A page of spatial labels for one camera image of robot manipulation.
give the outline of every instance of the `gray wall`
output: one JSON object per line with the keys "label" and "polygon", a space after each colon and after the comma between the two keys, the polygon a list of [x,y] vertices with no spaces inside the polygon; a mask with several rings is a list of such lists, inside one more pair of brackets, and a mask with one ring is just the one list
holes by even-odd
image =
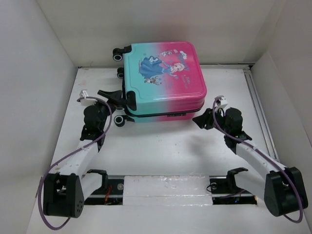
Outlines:
{"label": "gray wall", "polygon": [[35,0],[1,0],[0,42],[0,233],[22,234],[77,70]]}
{"label": "gray wall", "polygon": [[[312,1],[287,0],[253,77],[281,162],[302,172],[312,201]],[[305,210],[312,227],[312,206]]]}
{"label": "gray wall", "polygon": [[200,63],[257,61],[285,0],[38,0],[76,66],[116,66],[112,49],[189,40]]}

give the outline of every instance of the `blue dress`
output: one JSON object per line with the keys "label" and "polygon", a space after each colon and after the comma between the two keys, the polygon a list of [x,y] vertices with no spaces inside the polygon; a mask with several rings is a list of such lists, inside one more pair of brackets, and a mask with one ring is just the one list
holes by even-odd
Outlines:
{"label": "blue dress", "polygon": [[150,56],[149,58],[144,58],[141,62],[139,72],[145,78],[151,78],[154,76],[158,76],[164,73],[167,73],[171,76],[171,66],[167,65],[159,58],[155,58],[154,56]]}

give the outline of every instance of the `white table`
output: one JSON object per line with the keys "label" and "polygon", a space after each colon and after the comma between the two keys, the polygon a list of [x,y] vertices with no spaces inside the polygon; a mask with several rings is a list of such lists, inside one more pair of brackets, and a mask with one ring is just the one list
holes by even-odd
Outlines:
{"label": "white table", "polygon": [[[224,95],[229,106],[242,111],[243,127],[257,145],[265,150],[258,117],[242,69],[202,68],[207,96],[202,111],[212,106],[214,97]],[[121,88],[116,69],[78,71],[65,119],[59,135],[53,162],[77,147],[83,126],[83,107],[76,99],[82,89],[95,95],[98,89]],[[104,169],[108,175],[226,175],[227,171],[246,167],[234,155],[217,130],[200,130],[192,121],[155,123],[126,122],[122,128],[112,124],[100,154],[89,169]],[[54,225],[64,218],[48,217]],[[52,233],[41,221],[35,205],[28,234]],[[59,233],[118,234],[206,234],[206,233],[310,233],[304,221],[293,224],[283,217],[273,217],[262,201],[258,205],[124,205],[85,206],[78,219],[72,219]]]}

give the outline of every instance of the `pink and teal suitcase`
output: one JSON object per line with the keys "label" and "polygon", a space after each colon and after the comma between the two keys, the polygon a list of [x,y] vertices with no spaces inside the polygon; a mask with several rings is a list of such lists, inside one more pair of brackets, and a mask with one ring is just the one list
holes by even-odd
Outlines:
{"label": "pink and teal suitcase", "polygon": [[117,126],[133,122],[191,119],[204,104],[207,93],[194,46],[186,41],[138,43],[113,50],[122,90],[99,91],[116,110]]}

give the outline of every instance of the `black caster wheel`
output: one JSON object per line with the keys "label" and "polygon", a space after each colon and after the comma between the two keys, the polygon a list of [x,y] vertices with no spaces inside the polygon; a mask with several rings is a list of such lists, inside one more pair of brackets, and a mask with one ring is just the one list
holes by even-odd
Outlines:
{"label": "black caster wheel", "polygon": [[119,68],[117,69],[117,77],[118,77],[119,79],[123,79],[123,78],[124,78],[124,69],[123,69],[123,67],[119,67]]}
{"label": "black caster wheel", "polygon": [[117,106],[116,111],[124,111],[125,108],[123,106]]}
{"label": "black caster wheel", "polygon": [[121,49],[114,49],[113,50],[113,60],[119,62],[122,61],[122,50]]}
{"label": "black caster wheel", "polygon": [[117,127],[122,127],[123,125],[125,125],[125,119],[123,116],[115,116],[114,118],[114,123]]}

